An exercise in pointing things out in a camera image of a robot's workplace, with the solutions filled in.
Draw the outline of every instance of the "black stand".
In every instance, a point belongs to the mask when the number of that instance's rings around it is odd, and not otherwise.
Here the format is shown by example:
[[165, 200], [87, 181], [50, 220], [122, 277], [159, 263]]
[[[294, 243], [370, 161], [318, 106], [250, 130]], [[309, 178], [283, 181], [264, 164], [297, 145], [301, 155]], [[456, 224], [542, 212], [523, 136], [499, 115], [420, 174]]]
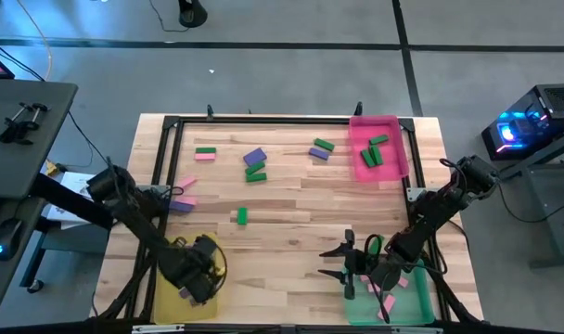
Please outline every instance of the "black stand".
[[113, 217], [100, 204], [85, 199], [81, 195], [62, 186], [58, 181], [39, 173], [31, 187], [31, 195], [46, 199], [49, 203], [71, 212], [78, 217], [108, 230]]

